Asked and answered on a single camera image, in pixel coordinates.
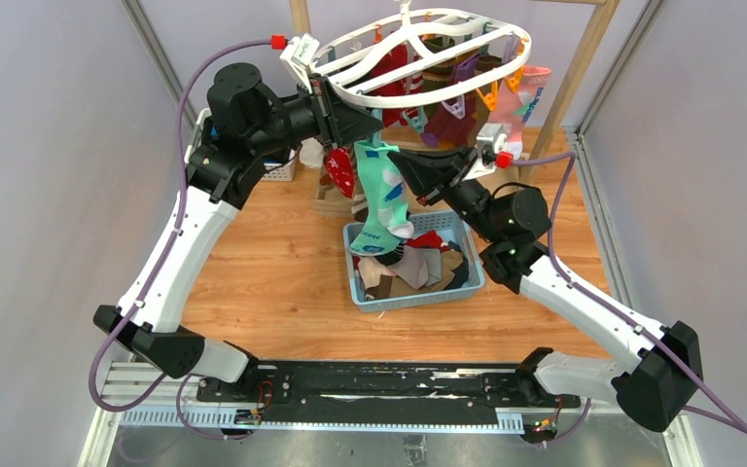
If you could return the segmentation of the red christmas sock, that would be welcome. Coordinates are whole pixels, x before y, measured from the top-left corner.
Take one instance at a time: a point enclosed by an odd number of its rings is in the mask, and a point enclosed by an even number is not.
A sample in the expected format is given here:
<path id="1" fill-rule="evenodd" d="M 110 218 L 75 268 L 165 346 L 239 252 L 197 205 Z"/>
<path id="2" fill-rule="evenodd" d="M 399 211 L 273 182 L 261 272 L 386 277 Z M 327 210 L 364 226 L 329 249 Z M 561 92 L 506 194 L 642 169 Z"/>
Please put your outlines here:
<path id="1" fill-rule="evenodd" d="M 325 169 L 338 191 L 344 197 L 352 198 L 356 178 L 349 150 L 346 148 L 331 149 L 326 157 Z"/>

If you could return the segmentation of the teal white sock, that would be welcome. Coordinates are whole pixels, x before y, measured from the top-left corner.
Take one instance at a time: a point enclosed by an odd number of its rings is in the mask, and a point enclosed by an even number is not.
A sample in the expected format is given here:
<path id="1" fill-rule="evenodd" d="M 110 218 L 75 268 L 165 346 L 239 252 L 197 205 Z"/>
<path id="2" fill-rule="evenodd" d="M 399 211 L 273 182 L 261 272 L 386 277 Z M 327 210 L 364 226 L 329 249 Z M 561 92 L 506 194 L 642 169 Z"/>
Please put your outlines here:
<path id="1" fill-rule="evenodd" d="M 403 240 L 412 238 L 409 220 L 408 187 L 390 153 L 398 146 L 368 141 L 354 144 L 357 172 L 368 203 L 368 215 L 350 250 L 357 256 L 377 256 L 394 251 Z"/>

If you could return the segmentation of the white oval clip hanger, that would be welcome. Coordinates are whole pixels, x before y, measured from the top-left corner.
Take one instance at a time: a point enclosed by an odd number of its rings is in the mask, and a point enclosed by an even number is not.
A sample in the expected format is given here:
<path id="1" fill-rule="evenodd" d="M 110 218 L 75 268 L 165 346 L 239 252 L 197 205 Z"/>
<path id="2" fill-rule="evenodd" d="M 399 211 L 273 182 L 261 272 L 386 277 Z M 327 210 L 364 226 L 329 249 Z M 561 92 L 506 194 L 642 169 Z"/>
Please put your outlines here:
<path id="1" fill-rule="evenodd" d="M 380 27 L 388 26 L 395 29 L 378 42 L 328 59 L 330 49 L 352 43 Z M 455 45 L 443 52 L 432 53 L 422 44 L 422 40 L 435 35 L 448 36 L 455 41 Z M 431 65 L 461 55 L 469 57 L 501 40 L 509 51 L 502 58 L 503 64 L 492 71 L 457 80 L 446 88 L 429 93 L 408 93 L 403 96 L 375 94 L 386 85 L 408 81 Z M 369 74 L 374 67 L 401 45 L 409 50 L 408 63 L 371 77 Z M 531 35 L 516 24 L 450 8 L 414 10 L 409 1 L 402 1 L 397 15 L 357 28 L 321 47 L 313 58 L 309 73 L 325 77 L 343 100 L 357 106 L 369 109 L 413 108 L 441 103 L 468 91 L 477 91 L 486 84 L 499 84 L 526 64 L 532 46 Z"/>

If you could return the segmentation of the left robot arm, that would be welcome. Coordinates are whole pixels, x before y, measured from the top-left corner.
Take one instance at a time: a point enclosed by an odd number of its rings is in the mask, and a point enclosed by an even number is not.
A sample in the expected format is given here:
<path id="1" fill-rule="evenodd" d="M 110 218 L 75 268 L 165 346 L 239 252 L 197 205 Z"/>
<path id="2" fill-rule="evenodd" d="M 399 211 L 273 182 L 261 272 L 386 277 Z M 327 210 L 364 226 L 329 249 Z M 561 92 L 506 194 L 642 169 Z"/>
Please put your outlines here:
<path id="1" fill-rule="evenodd" d="M 165 228 L 135 283 L 94 325 L 166 377 L 199 376 L 239 402 L 259 390 L 258 359 L 182 325 L 186 301 L 226 227 L 265 176 L 266 159 L 287 158 L 304 140 L 347 146 L 382 127 L 370 111 L 342 101 L 327 80 L 281 98 L 249 63 L 220 69 L 207 93 L 209 114 L 186 161 Z"/>

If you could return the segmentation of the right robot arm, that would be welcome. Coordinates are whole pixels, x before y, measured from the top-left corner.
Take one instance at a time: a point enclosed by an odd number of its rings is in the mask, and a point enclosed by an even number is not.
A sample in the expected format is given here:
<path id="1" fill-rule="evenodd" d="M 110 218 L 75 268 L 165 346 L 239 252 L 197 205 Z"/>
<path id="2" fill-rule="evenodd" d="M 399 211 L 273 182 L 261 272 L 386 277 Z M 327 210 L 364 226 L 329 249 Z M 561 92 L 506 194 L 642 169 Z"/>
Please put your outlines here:
<path id="1" fill-rule="evenodd" d="M 570 395 L 617 405 L 643 428 L 661 432 L 692 399 L 702 381 L 699 339 L 689 325 L 671 326 L 619 303 L 569 272 L 551 243 L 555 205 L 520 182 L 490 191 L 466 174 L 482 161 L 477 149 L 433 156 L 387 154 L 422 205 L 445 202 L 486 243 L 480 261 L 490 279 L 556 312 L 608 354 L 578 357 L 550 347 L 533 350 L 516 369 L 527 404 Z"/>

